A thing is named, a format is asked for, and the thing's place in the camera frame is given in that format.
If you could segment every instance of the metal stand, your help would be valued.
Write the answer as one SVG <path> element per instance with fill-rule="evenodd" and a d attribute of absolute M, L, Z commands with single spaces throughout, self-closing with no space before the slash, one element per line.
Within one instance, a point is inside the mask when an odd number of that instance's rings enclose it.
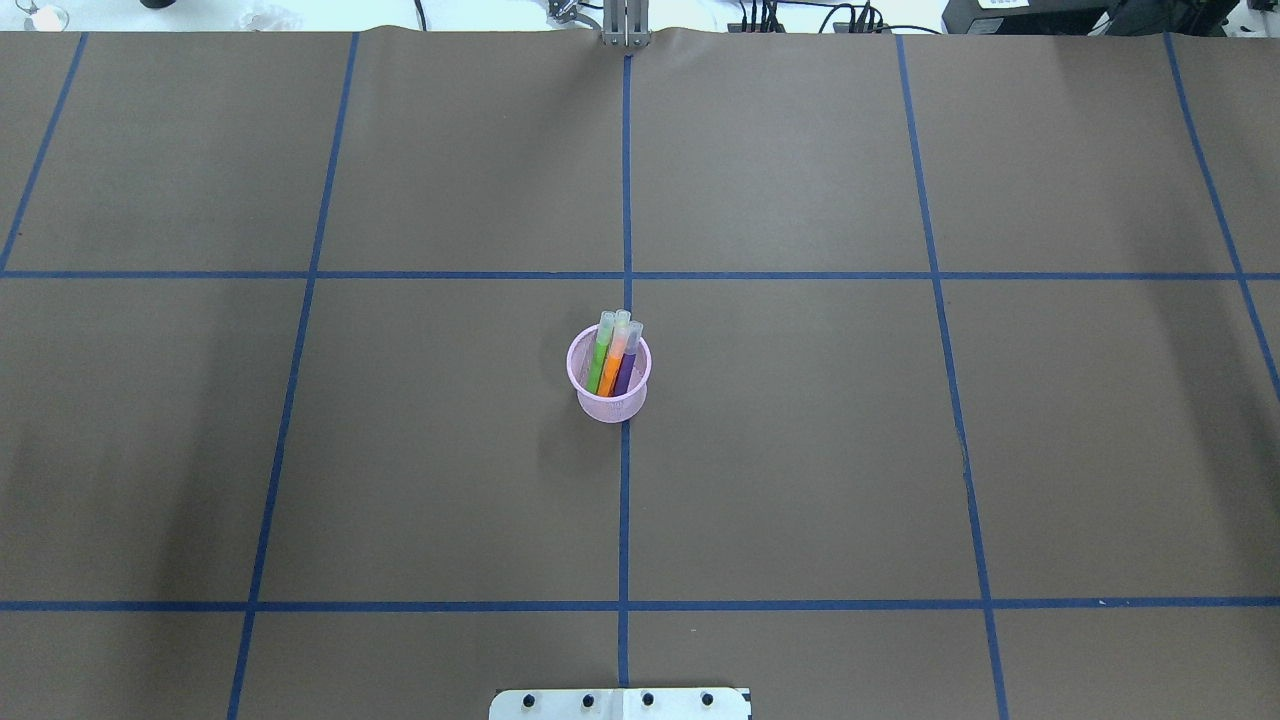
<path fill-rule="evenodd" d="M 579 12 L 579 0 L 548 0 L 547 17 L 561 24 L 582 23 L 600 31 L 600 42 L 613 47 L 649 45 L 649 0 L 604 0 L 604 23 Z"/>

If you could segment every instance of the pink mesh pen cup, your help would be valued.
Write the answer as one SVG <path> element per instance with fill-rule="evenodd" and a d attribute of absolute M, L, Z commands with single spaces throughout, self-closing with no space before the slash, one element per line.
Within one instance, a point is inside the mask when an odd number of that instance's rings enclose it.
<path fill-rule="evenodd" d="M 613 397 L 600 397 L 584 387 L 586 377 L 591 372 L 591 351 L 595 346 L 595 328 L 591 325 L 573 338 L 568 346 L 568 355 L 564 356 L 564 370 L 568 373 L 568 382 L 577 392 L 577 404 L 582 410 L 602 423 L 621 423 L 630 420 L 644 405 L 644 398 L 649 395 L 649 369 L 653 365 L 649 356 L 649 343 L 640 338 L 640 347 L 636 350 L 636 364 L 631 370 L 631 383 L 626 392 Z"/>

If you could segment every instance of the metal plate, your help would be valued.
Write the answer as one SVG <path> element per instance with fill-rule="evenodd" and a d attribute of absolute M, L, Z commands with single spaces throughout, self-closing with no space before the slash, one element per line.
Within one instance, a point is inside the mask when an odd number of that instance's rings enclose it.
<path fill-rule="evenodd" d="M 504 691 L 489 705 L 489 720 L 566 717 L 750 720 L 751 691 L 735 688 Z"/>

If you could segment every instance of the blue tape grid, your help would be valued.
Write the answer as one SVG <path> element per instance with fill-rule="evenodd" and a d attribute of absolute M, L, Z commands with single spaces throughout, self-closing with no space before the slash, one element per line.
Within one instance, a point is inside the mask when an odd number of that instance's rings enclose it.
<path fill-rule="evenodd" d="M 628 684 L 628 614 L 630 612 L 856 612 L 856 611 L 982 611 L 988 651 L 991 656 L 992 678 L 996 692 L 997 710 L 1001 719 L 1009 717 L 1005 697 L 1004 674 L 1000 660 L 998 635 L 996 632 L 996 610 L 1112 610 L 1135 607 L 1280 607 L 1277 596 L 1196 596 L 1196 597 L 1070 597 L 1070 598 L 996 598 L 991 594 L 986 555 L 982 543 L 982 524 L 978 512 L 978 498 L 973 484 L 973 470 L 969 462 L 968 437 L 964 427 L 964 410 L 960 402 L 959 382 L 955 359 L 951 351 L 950 328 L 946 318 L 943 281 L 1144 281 L 1144 282 L 1235 282 L 1244 300 L 1249 319 L 1257 336 L 1258 346 L 1271 377 L 1272 387 L 1280 398 L 1280 374 L 1277 374 L 1274 355 L 1263 332 L 1262 323 L 1249 290 L 1251 282 L 1276 282 L 1280 273 L 1247 273 L 1240 261 L 1230 224 L 1222 209 L 1221 199 L 1212 172 L 1204 156 L 1190 104 L 1181 78 L 1172 36 L 1164 37 L 1174 87 L 1178 94 L 1188 137 L 1199 164 L 1213 213 L 1217 218 L 1222 240 L 1234 272 L 1231 273 L 1083 273 L 1083 272 L 946 272 L 938 265 L 937 249 L 933 237 L 929 213 L 928 190 L 924 164 L 922 160 L 916 120 L 910 90 L 906 53 L 901 37 L 895 38 L 902 86 L 902 100 L 906 115 L 908 135 L 911 145 L 911 159 L 915 169 L 916 191 L 920 205 L 923 234 L 927 246 L 928 272 L 636 272 L 631 252 L 631 79 L 632 56 L 623 58 L 622 64 L 622 265 L 618 272 L 467 272 L 467 270 L 320 270 L 320 252 L 324 245 L 325 223 L 333 192 L 338 156 L 342 145 L 342 132 L 346 122 L 347 102 L 355 73 L 358 33 L 353 33 L 347 58 L 347 72 L 343 81 L 342 100 L 334 127 L 333 145 L 325 177 L 324 195 L 316 223 L 311 261 L 307 270 L 9 270 L 6 269 L 13 249 L 19 236 L 22 222 L 36 188 L 40 170 L 54 138 L 58 122 L 70 94 L 76 73 L 84 55 L 88 33 L 82 33 L 63 82 L 58 101 L 41 138 L 31 173 L 23 188 L 22 197 L 14 213 L 13 222 L 0 249 L 0 279 L 305 279 L 302 309 L 298 318 L 298 331 L 294 341 L 293 360 L 285 389 L 284 407 L 276 437 L 275 455 L 262 511 L 262 524 L 248 600 L 244 602 L 168 602 L 168 601 L 0 601 L 0 612 L 236 612 L 243 614 L 241 647 L 237 656 L 232 696 L 228 705 L 228 719 L 238 712 L 239 696 L 243 689 L 248 651 L 252 642 L 253 621 L 259 612 L 616 612 L 618 618 L 618 684 Z M 928 281 L 933 286 L 934 305 L 938 316 L 941 350 L 947 372 L 951 393 L 952 416 L 956 434 L 964 455 L 964 480 L 968 496 L 970 533 L 974 547 L 980 598 L 942 598 L 942 600 L 746 600 L 746 601 L 632 601 L 630 598 L 630 455 L 631 428 L 623 423 L 621 428 L 621 492 L 618 523 L 618 600 L 614 601 L 512 601 L 512 602 L 264 602 L 260 601 L 262 570 L 270 538 L 271 518 L 284 462 L 284 448 L 292 416 L 293 397 L 297 391 L 298 370 L 306 341 L 311 302 L 315 284 L 320 279 L 511 279 L 511 281 L 581 281 L 604 279 L 622 281 L 623 305 L 632 306 L 634 281 Z"/>

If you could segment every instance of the orange marker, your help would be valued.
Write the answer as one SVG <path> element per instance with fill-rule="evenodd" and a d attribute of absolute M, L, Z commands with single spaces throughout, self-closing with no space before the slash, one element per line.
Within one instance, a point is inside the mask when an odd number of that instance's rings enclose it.
<path fill-rule="evenodd" d="M 604 357 L 604 372 L 600 373 L 600 387 L 595 391 L 600 397 L 613 397 L 613 383 L 618 379 L 618 368 L 622 366 L 622 355 L 627 348 L 628 325 L 630 318 L 613 325 L 609 354 Z"/>

